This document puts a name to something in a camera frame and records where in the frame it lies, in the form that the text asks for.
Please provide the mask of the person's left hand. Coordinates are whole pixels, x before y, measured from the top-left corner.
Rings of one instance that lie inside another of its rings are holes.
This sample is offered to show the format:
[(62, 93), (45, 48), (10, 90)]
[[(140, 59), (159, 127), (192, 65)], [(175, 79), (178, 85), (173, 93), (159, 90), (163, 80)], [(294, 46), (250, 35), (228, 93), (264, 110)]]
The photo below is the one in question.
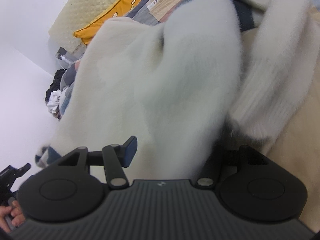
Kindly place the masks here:
[(21, 206), (16, 200), (12, 202), (11, 206), (1, 205), (0, 207), (1, 229), (6, 233), (10, 233), (11, 229), (5, 220), (6, 216), (12, 217), (11, 223), (14, 227), (19, 227), (25, 222), (25, 217), (22, 213)]

